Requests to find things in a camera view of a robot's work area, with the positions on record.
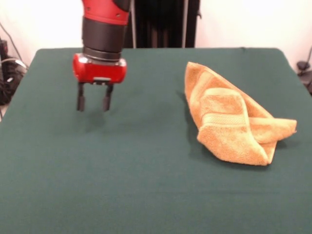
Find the folded towel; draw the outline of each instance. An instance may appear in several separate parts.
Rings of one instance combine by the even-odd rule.
[[[187,64],[185,96],[199,130],[197,140],[223,161],[271,164],[277,141],[296,132],[296,120],[274,118],[246,93],[197,63]]]

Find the green tablecloth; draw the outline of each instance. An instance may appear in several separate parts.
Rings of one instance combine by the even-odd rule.
[[[73,53],[40,50],[0,124],[0,233],[312,233],[312,100],[275,49],[125,49],[125,82],[102,112]],[[216,159],[184,97],[207,65],[275,117],[298,120],[268,167]]]

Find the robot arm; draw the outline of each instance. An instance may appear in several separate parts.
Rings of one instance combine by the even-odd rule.
[[[84,110],[83,85],[107,85],[103,101],[109,109],[115,83],[124,80],[126,61],[121,58],[131,0],[82,0],[82,53],[74,55],[73,69],[78,80],[77,109]]]

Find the white wall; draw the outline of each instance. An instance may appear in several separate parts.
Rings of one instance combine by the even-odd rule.
[[[312,46],[312,0],[201,0],[196,47],[274,47],[290,66]]]
[[[312,45],[311,0],[201,0],[201,12],[197,47],[276,47],[295,68]],[[0,0],[0,22],[28,64],[40,48],[82,46],[81,17],[81,0]]]

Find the black curtain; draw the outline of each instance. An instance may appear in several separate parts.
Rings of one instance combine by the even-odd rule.
[[[189,0],[185,47],[195,46],[199,0]],[[135,0],[138,48],[182,47],[183,0]],[[125,48],[133,48],[131,13]]]

